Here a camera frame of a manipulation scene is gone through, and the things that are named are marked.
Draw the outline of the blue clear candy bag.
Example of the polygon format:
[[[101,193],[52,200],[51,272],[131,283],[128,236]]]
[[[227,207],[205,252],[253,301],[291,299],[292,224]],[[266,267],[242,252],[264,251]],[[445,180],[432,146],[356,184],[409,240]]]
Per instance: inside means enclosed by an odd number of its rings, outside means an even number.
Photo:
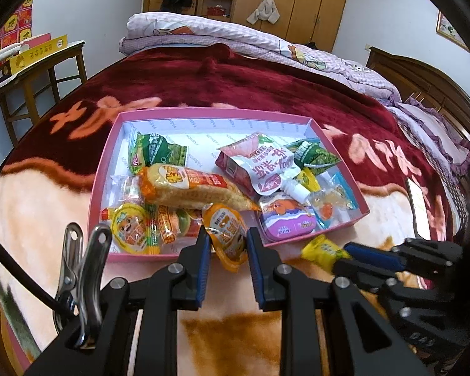
[[[320,189],[311,194],[310,203],[320,229],[350,222],[358,215],[358,202],[340,171],[325,171],[317,180]]]

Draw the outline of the purple jelly cup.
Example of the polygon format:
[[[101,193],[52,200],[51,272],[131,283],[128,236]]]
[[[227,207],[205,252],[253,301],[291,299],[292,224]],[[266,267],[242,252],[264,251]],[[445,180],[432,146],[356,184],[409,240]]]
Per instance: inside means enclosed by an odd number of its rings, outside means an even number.
[[[260,226],[271,242],[298,238],[316,229],[313,209],[283,192],[260,197],[259,206]]]

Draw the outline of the orange striped snack packet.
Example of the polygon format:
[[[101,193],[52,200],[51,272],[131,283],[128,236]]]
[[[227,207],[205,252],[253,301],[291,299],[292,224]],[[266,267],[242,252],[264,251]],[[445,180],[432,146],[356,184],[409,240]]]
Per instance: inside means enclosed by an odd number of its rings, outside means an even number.
[[[164,244],[181,238],[196,238],[203,224],[201,210],[151,206],[157,233]]]

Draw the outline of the yellow round jelly cup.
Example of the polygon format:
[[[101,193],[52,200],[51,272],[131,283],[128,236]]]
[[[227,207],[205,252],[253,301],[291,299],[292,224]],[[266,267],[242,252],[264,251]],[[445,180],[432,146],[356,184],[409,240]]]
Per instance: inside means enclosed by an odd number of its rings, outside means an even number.
[[[134,203],[123,203],[101,211],[101,219],[110,223],[113,240],[124,252],[134,255],[151,255],[151,218],[144,207]]]

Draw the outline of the long orange cracker packet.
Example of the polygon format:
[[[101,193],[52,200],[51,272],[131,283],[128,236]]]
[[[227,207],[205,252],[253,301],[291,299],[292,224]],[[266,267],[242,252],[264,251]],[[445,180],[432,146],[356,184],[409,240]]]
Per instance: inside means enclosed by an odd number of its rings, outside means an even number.
[[[186,166],[153,164],[143,167],[138,177],[142,197],[148,204],[194,210],[223,204],[237,212],[260,209],[235,183],[219,174]]]

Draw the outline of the small green pea snack bag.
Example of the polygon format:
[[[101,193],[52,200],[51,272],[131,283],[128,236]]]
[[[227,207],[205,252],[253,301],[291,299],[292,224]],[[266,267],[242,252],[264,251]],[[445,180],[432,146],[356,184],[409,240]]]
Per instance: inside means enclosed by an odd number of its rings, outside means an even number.
[[[340,157],[322,147],[318,138],[304,138],[286,144],[299,168],[308,168],[314,176],[320,175],[341,162]]]

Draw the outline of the pink white jelly drink pouch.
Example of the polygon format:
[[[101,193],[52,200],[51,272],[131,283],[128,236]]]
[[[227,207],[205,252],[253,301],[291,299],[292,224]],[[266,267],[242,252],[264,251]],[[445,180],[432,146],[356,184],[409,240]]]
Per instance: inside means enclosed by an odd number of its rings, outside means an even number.
[[[301,168],[294,154],[272,138],[253,133],[219,148],[216,165],[249,196],[278,191],[305,205],[311,191],[296,179]]]

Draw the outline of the large green pea snack bag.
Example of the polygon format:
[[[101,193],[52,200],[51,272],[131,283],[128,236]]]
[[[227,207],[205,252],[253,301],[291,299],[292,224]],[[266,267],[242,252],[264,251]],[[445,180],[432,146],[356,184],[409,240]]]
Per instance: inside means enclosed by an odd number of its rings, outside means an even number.
[[[153,164],[185,166],[186,157],[186,146],[170,143],[157,133],[134,131],[130,134],[128,166],[132,175]]]

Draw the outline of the yellow lime candy packet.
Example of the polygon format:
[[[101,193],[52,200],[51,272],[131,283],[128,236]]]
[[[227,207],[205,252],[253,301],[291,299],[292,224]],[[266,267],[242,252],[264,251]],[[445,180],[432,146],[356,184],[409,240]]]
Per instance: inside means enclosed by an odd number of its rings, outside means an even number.
[[[311,169],[304,167],[300,173],[295,177],[295,180],[305,187],[308,191],[315,193],[321,190],[321,186],[318,183],[315,175],[312,173]]]

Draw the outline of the smartphone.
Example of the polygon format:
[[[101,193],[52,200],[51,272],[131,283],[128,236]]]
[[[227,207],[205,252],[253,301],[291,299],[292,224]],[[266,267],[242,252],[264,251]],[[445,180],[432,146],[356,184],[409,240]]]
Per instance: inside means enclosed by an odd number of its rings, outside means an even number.
[[[413,213],[415,237],[431,240],[431,228],[427,216],[424,193],[419,185],[409,178],[406,179],[406,189]]]

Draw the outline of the plush red beige blanket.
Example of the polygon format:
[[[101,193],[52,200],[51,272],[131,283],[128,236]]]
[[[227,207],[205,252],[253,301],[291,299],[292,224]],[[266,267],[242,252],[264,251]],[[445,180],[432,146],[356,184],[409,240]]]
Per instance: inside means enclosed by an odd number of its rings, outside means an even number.
[[[148,49],[93,76],[55,104],[18,143],[0,174],[0,242],[49,294],[56,293],[69,222],[87,228],[107,136],[126,111],[161,107],[247,109],[313,118],[346,161],[370,209],[335,241],[388,248],[413,236],[405,178],[419,184],[432,236],[452,240],[452,200],[423,152],[389,110],[326,76],[237,55],[227,45]],[[0,300],[28,362],[57,336],[51,310],[0,264]],[[179,375],[278,375],[280,315],[254,301],[248,265],[210,268],[201,311],[180,312]]]

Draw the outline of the metal spring clamp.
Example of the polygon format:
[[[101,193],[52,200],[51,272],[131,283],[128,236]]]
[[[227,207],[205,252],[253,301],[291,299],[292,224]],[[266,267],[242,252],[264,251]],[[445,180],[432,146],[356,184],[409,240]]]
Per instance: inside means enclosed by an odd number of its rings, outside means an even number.
[[[100,289],[111,243],[112,232],[105,223],[92,229],[87,243],[78,223],[69,223],[65,229],[56,293],[62,308],[53,312],[53,321],[61,332],[77,317],[80,336],[75,346],[79,349],[93,349],[101,331]]]

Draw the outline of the lilac ruffled pillow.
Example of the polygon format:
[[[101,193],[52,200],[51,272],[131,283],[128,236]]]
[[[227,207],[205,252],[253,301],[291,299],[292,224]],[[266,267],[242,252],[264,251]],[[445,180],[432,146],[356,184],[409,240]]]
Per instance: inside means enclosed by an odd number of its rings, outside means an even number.
[[[404,103],[390,100],[385,107],[414,135],[418,144],[453,180],[464,177],[470,168],[470,140],[435,109],[427,108],[414,98]]]

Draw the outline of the wooden headboard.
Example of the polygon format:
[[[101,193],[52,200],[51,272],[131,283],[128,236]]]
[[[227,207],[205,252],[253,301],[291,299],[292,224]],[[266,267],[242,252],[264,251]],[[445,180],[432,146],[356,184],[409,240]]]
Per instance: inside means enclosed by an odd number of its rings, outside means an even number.
[[[372,47],[367,67],[396,86],[402,99],[412,96],[437,110],[470,139],[470,96],[437,68]]]

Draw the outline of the wooden side table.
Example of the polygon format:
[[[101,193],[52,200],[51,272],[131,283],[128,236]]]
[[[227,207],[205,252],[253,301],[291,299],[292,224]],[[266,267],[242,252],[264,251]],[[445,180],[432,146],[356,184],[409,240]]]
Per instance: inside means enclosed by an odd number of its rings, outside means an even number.
[[[59,83],[75,80],[79,80],[81,84],[87,82],[83,55],[85,45],[84,40],[68,43],[66,48],[47,55],[44,59],[27,66],[18,74],[0,82],[0,109],[12,147],[15,148],[18,145],[18,136],[13,126],[14,122],[30,120],[33,126],[39,122],[40,115],[36,105],[36,98],[39,95],[46,90],[51,90],[54,103],[58,104],[61,100],[58,90]],[[75,60],[78,73],[74,76],[57,78],[55,66],[65,60]],[[11,112],[7,95],[17,89],[22,90],[24,102]]]

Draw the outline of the folded lilac quilt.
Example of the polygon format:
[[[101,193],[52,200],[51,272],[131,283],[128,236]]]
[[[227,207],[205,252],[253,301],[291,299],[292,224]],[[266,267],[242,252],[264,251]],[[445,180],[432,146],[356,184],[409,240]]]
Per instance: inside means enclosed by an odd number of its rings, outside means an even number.
[[[220,43],[240,55],[334,79],[371,98],[401,99],[393,83],[356,61],[290,43],[281,37],[244,25],[184,14],[148,12],[132,15],[126,29],[126,35],[118,43],[119,51],[126,56],[158,46],[207,47]]]

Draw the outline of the white cloth on wardrobe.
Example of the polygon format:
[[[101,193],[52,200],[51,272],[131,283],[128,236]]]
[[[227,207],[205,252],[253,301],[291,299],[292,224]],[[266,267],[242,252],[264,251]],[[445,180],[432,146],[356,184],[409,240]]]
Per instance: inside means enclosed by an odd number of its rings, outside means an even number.
[[[274,0],[262,0],[258,7],[248,16],[246,21],[254,25],[258,20],[274,25],[280,18],[279,11]]]

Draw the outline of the yellow flat box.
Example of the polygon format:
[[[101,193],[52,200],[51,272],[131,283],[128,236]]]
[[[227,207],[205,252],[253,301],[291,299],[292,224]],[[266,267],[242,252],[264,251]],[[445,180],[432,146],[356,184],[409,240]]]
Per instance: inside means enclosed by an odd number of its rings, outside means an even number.
[[[49,55],[65,49],[68,46],[68,35],[53,38],[47,42],[36,45],[9,59],[9,66],[12,75],[17,74],[26,67],[46,58]]]

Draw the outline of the white rolled item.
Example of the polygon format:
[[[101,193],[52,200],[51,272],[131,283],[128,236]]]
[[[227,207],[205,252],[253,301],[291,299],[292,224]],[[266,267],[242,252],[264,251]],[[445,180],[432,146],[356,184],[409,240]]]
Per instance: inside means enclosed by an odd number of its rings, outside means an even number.
[[[0,50],[0,62],[29,50],[28,43],[14,43]]]

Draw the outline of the red yellow patterned paper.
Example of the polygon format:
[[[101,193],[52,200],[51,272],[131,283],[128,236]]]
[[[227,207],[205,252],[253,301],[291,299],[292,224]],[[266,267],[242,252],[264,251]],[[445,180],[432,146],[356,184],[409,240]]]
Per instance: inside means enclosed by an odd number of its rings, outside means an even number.
[[[33,0],[25,0],[0,29],[0,50],[32,36]]]

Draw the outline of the framed wall picture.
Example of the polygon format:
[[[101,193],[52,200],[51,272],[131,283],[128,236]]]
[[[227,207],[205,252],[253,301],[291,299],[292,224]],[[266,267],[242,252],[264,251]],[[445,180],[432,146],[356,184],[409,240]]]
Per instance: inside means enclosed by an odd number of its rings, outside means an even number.
[[[454,26],[449,22],[449,20],[445,17],[442,11],[438,12],[437,23],[436,23],[436,33],[442,37],[445,37],[447,40],[455,43],[456,45],[460,46],[462,49],[469,51],[468,47],[466,46],[464,40]]]

